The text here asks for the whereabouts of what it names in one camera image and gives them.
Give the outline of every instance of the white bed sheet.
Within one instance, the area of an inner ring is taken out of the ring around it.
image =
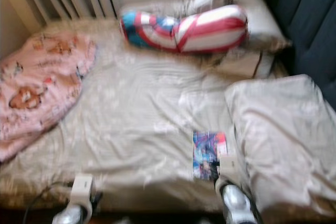
[[[116,20],[49,25],[85,32],[98,45],[78,103],[54,129],[0,167],[0,205],[25,208],[44,187],[91,173],[103,210],[220,211],[211,182],[192,176],[192,132],[224,131],[233,151],[224,99],[233,81],[203,68],[200,57],[126,44]],[[58,189],[37,207],[66,199]]]

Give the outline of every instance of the wrinkled sheet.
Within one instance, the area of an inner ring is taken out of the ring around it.
[[[0,166],[0,205],[25,208],[51,182],[84,172],[104,192],[103,210],[221,211],[213,183],[193,180],[192,135],[224,131],[234,151],[224,99],[234,80],[209,70],[211,58],[126,44],[116,20],[54,23],[47,32],[63,29],[97,43],[95,67],[67,116]],[[67,195],[56,189],[36,206],[54,206]]]
[[[264,222],[336,220],[336,113],[313,81],[242,81],[225,99]]]
[[[95,50],[84,35],[38,34],[0,62],[0,162],[36,140],[74,105]]]

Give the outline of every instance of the pink fleece blanket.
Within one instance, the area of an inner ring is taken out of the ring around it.
[[[0,162],[27,147],[75,104],[95,50],[84,35],[39,34],[0,62]]]

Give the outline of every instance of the pink blanket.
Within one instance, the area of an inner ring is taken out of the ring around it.
[[[75,104],[95,50],[84,35],[41,34],[0,62],[0,162],[36,140]]]

